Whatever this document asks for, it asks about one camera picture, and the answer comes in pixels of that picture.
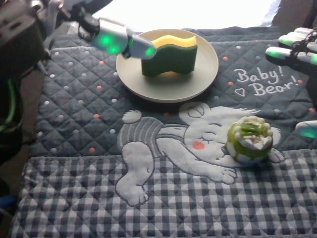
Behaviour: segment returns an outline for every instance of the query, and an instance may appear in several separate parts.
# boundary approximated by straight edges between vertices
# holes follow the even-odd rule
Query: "heart outline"
[[[234,92],[242,97],[246,96],[246,90],[244,88],[237,88],[236,90],[234,90]]]

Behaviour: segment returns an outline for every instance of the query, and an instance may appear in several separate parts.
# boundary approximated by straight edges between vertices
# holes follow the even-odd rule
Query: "sponge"
[[[157,53],[152,59],[141,60],[144,76],[154,77],[170,71],[180,74],[194,71],[198,48],[195,36],[187,39],[162,36],[152,43]]]

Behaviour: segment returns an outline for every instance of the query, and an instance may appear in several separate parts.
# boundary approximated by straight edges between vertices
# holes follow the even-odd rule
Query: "round plate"
[[[179,38],[196,36],[198,50],[193,72],[184,75],[167,72],[156,77],[145,77],[140,59],[124,59],[122,55],[118,55],[118,75],[129,90],[149,101],[178,103],[192,99],[204,92],[216,77],[219,67],[217,54],[204,38],[189,31],[160,29],[140,34],[150,41],[165,35]]]

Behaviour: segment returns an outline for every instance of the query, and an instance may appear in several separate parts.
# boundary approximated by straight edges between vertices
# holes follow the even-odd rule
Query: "bear's tail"
[[[142,117],[142,113],[140,111],[130,110],[123,115],[122,121],[125,124],[136,123],[138,120],[141,119],[141,117]]]

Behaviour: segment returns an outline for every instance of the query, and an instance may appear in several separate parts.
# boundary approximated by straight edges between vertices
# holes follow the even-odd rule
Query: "bear's cheek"
[[[196,150],[203,150],[205,148],[205,144],[202,143],[201,141],[195,141],[193,143],[193,148]]]

